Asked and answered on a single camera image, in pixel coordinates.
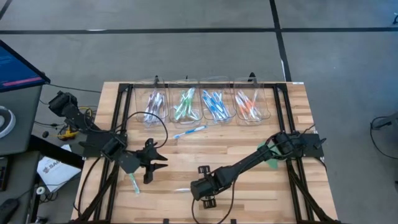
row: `wooden table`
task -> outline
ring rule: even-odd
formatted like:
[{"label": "wooden table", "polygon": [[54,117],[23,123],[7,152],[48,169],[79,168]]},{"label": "wooden table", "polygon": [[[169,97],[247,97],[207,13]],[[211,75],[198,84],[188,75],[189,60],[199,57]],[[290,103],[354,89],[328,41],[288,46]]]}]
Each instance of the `wooden table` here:
[{"label": "wooden table", "polygon": [[[116,82],[106,82],[103,86],[95,119],[95,123],[101,129],[111,127],[118,85]],[[313,124],[305,87],[302,83],[287,83],[287,88],[296,130],[303,131]],[[289,130],[282,93],[279,95],[286,130]],[[222,126],[210,126],[206,130],[175,140],[172,136],[181,133],[182,130],[177,129],[172,123],[167,123],[169,140],[158,151],[169,159],[166,162],[169,166],[155,171],[154,181],[147,185],[142,182],[144,169],[137,170],[134,175],[141,190],[139,195],[134,193],[129,176],[120,170],[112,223],[162,223],[164,218],[170,219],[170,223],[192,223],[191,193],[176,193],[175,190],[189,188],[190,182],[198,179],[198,166],[210,165],[214,170],[220,166],[232,165],[254,152],[257,145],[271,134],[280,131],[273,91],[266,89],[266,96],[271,117],[260,126],[238,126],[232,121]],[[129,111],[132,113],[135,110],[135,103],[132,102]],[[127,134],[129,150],[142,149],[147,138],[154,138],[159,144],[165,138],[162,126],[149,129],[133,118],[127,123]],[[85,162],[78,192],[94,160],[88,159]],[[303,158],[303,163],[310,193],[326,214],[337,219],[325,168],[312,158]],[[98,192],[102,169],[103,159],[97,163],[88,178],[83,192],[82,208],[86,208]],[[306,219],[303,198],[300,192],[298,194],[302,216]],[[231,189],[217,195],[216,199],[218,206],[209,210],[204,210],[201,202],[195,203],[195,216],[199,222],[216,223],[224,217],[231,203]],[[105,195],[101,218],[105,216],[107,201],[108,196]],[[74,211],[72,218],[76,217],[77,212]],[[277,170],[263,163],[239,176],[235,187],[234,206],[224,222],[229,223],[233,218],[237,219],[238,223],[295,223],[289,178],[284,162],[279,162]]]}]

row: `concrete floor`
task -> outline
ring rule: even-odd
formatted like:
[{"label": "concrete floor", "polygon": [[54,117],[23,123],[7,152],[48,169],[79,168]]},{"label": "concrete floor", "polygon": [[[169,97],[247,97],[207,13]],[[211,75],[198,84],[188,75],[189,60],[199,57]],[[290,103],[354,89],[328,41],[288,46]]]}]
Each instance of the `concrete floor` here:
[{"label": "concrete floor", "polygon": [[[6,0],[0,0],[0,7]],[[389,27],[393,0],[277,0],[282,28]],[[0,30],[273,27],[261,0],[13,0]],[[325,159],[339,219],[346,223],[396,223],[398,162],[378,153],[369,122],[398,111],[398,33],[283,33],[292,80],[305,82],[314,120],[326,141]],[[54,84],[100,90],[104,81],[160,75],[165,80],[255,72],[282,81],[277,40],[270,33],[0,35],[43,70]],[[42,100],[58,91],[45,86]],[[80,105],[99,95],[71,91]],[[61,119],[39,105],[37,121]],[[34,133],[43,129],[35,126]],[[385,153],[398,157],[391,128],[374,133]],[[78,182],[40,206],[39,215],[66,222]]]}]

